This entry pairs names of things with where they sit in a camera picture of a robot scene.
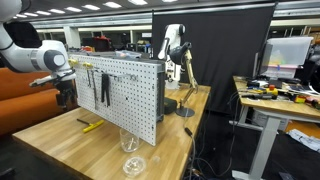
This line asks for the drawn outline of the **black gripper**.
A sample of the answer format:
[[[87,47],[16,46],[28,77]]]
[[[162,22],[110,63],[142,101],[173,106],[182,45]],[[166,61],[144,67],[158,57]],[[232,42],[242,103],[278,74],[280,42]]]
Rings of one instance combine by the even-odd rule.
[[[72,104],[76,104],[76,92],[74,89],[73,81],[62,81],[56,86],[59,93],[56,95],[56,101],[58,106],[62,106],[64,111],[67,111],[67,102],[71,101]]]

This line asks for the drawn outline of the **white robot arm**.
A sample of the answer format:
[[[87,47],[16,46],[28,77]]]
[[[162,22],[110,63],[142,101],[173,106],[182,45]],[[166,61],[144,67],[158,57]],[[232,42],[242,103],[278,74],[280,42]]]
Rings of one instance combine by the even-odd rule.
[[[4,64],[13,72],[49,72],[49,75],[30,83],[31,87],[51,83],[59,93],[56,95],[57,105],[67,108],[68,100],[75,102],[73,80],[75,70],[68,63],[68,54],[62,42],[43,40],[37,48],[25,48],[17,45],[10,37],[4,24],[22,10],[22,0],[0,0],[0,52]]]

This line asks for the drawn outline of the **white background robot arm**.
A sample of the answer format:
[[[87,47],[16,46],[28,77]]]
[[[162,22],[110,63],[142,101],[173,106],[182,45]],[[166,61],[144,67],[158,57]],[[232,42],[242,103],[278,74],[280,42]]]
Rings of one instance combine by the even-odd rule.
[[[165,27],[165,36],[158,53],[158,59],[165,61],[167,89],[178,89],[181,66],[171,60],[170,52],[181,45],[181,36],[185,33],[183,24],[169,24]]]

